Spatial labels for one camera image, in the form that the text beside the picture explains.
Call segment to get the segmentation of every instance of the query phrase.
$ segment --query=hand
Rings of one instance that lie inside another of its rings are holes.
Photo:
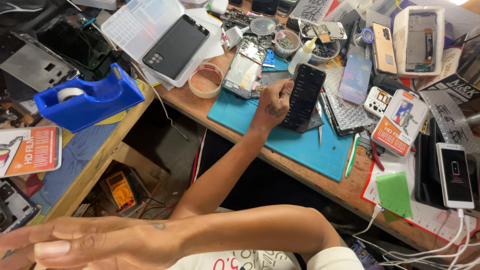
[[[258,130],[268,135],[275,126],[280,124],[290,108],[292,89],[293,81],[291,79],[283,79],[262,90],[250,129]]]
[[[0,269],[36,261],[47,268],[163,270],[184,256],[184,231],[175,221],[58,218],[1,236],[0,250],[20,249],[0,260]]]

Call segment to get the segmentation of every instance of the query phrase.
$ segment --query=white shirt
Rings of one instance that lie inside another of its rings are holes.
[[[180,259],[168,270],[300,270],[290,252],[236,250],[196,254]],[[307,270],[363,270],[355,253],[346,247],[320,251],[307,263]]]

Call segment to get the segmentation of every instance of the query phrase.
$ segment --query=hand tattoo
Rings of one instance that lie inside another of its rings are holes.
[[[165,223],[152,223],[152,226],[159,231],[163,231],[165,229]]]
[[[282,116],[283,111],[281,109],[276,109],[273,106],[273,102],[271,102],[270,104],[268,104],[265,107],[265,113],[268,113],[270,115],[273,115],[273,116],[276,116],[277,118],[279,118],[280,116]]]

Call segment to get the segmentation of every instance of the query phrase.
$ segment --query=masking tape roll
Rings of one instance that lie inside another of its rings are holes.
[[[220,85],[215,89],[215,90],[212,90],[212,91],[208,91],[208,92],[205,92],[205,91],[200,91],[198,90],[197,88],[195,88],[193,85],[192,85],[192,77],[197,74],[197,72],[199,70],[210,70],[210,71],[213,71],[215,72],[218,76],[220,76],[220,81],[223,80],[223,72],[220,70],[219,67],[217,67],[215,64],[212,64],[212,63],[206,63],[206,62],[203,62],[203,63],[200,63],[200,65],[195,69],[195,71],[193,72],[193,74],[190,76],[190,78],[188,79],[188,85],[190,87],[190,90],[198,97],[201,97],[201,98],[213,98],[214,96],[218,95],[218,93],[220,93],[220,91],[222,90],[222,85],[220,83]]]
[[[65,88],[57,93],[57,98],[59,99],[60,103],[63,103],[73,97],[79,96],[81,94],[86,94],[85,91],[81,90],[80,88]]]

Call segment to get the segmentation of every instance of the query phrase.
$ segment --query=charging cable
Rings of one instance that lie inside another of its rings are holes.
[[[466,221],[465,222],[465,227],[466,227],[466,230],[467,230],[466,242],[465,242],[465,244],[459,246],[457,253],[451,254],[451,255],[430,255],[430,256],[424,256],[424,257],[420,257],[420,258],[410,258],[410,259],[399,257],[399,256],[395,255],[395,254],[398,254],[398,255],[401,255],[401,256],[405,256],[405,257],[412,257],[412,256],[419,256],[419,255],[424,255],[424,254],[433,253],[433,252],[440,252],[440,251],[448,249],[459,238],[459,236],[460,236],[460,234],[463,230],[463,224],[464,224],[463,209],[458,209],[457,210],[458,217],[460,218],[460,226],[459,226],[458,232],[455,235],[455,237],[447,245],[445,245],[442,248],[436,249],[436,250],[420,252],[420,253],[415,253],[415,254],[403,254],[403,253],[399,253],[399,252],[395,252],[395,251],[387,252],[385,249],[383,249],[383,248],[381,248],[381,247],[379,247],[375,244],[372,244],[368,241],[365,241],[365,240],[363,240],[363,239],[361,239],[357,236],[361,233],[365,233],[366,231],[368,231],[370,229],[371,225],[373,224],[373,221],[375,220],[375,218],[377,217],[377,215],[381,211],[382,211],[382,205],[381,204],[375,205],[375,209],[373,211],[372,219],[370,220],[367,228],[365,230],[361,231],[361,232],[358,232],[358,233],[355,233],[355,234],[352,235],[353,237],[355,237],[355,238],[357,238],[357,239],[359,239],[359,240],[361,240],[365,243],[371,244],[372,246],[374,246],[374,247],[376,247],[376,248],[385,252],[384,254],[382,254],[382,256],[386,260],[386,262],[382,262],[382,263],[380,263],[380,265],[397,266],[397,267],[405,270],[405,268],[399,266],[399,264],[417,262],[417,263],[422,263],[422,264],[427,264],[427,265],[430,265],[430,266],[434,266],[434,267],[437,267],[437,268],[442,269],[442,270],[467,270],[467,269],[473,268],[476,264],[480,263],[480,258],[477,258],[475,261],[473,261],[471,263],[455,265],[455,263],[458,260],[458,258],[460,257],[460,255],[466,250],[466,248],[468,246],[480,245],[480,242],[479,243],[474,243],[474,244],[469,244],[469,240],[470,240],[469,225],[470,225],[470,223],[469,223],[468,216],[465,217],[465,221]],[[386,255],[390,255],[390,256],[395,257],[399,260],[398,261],[390,261],[386,257]],[[435,263],[435,262],[426,260],[428,258],[449,258],[449,257],[455,257],[450,265]]]
[[[132,67],[138,72],[138,74],[141,74],[144,78],[146,78],[145,74],[134,63],[132,63]],[[162,101],[162,98],[160,97],[160,95],[157,93],[157,91],[155,89],[153,89],[153,92],[156,94],[157,98],[160,100],[160,103],[162,103],[163,111],[165,112],[165,115],[166,115],[167,119],[170,120],[170,125],[172,127],[174,127],[183,137],[185,137],[185,139],[188,140],[187,136],[185,136],[185,134],[183,134],[180,131],[180,129],[178,129],[176,126],[173,125],[173,120],[168,116],[167,109],[165,109],[165,105],[163,104],[163,101]]]

